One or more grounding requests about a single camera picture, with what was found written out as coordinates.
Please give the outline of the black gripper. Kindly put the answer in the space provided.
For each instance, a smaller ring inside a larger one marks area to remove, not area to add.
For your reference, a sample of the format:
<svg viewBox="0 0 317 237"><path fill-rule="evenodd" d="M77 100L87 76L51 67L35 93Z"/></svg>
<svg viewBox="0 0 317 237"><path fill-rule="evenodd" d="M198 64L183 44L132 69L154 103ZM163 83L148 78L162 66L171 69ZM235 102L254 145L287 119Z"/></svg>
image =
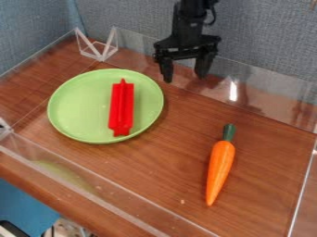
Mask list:
<svg viewBox="0 0 317 237"><path fill-rule="evenodd" d="M220 37L203 34L203 25L204 18L174 15L171 35L154 43L154 59L159 62L160 74L167 83L172 81L174 76L172 60L194 58L198 78L203 79L208 74Z"/></svg>

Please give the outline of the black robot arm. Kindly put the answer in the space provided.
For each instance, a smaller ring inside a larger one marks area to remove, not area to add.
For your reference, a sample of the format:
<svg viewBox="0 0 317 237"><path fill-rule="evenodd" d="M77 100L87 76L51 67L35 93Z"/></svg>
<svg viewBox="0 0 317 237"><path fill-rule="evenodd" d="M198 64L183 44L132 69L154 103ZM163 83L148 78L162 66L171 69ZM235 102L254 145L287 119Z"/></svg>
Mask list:
<svg viewBox="0 0 317 237"><path fill-rule="evenodd" d="M219 0L179 0L174 5L171 35L154 43L154 59L159 64L163 80L170 83L174 77L174 61L195 59L194 73L199 79L218 55L219 36L202 33L204 25L212 25L216 19L214 5Z"/></svg>

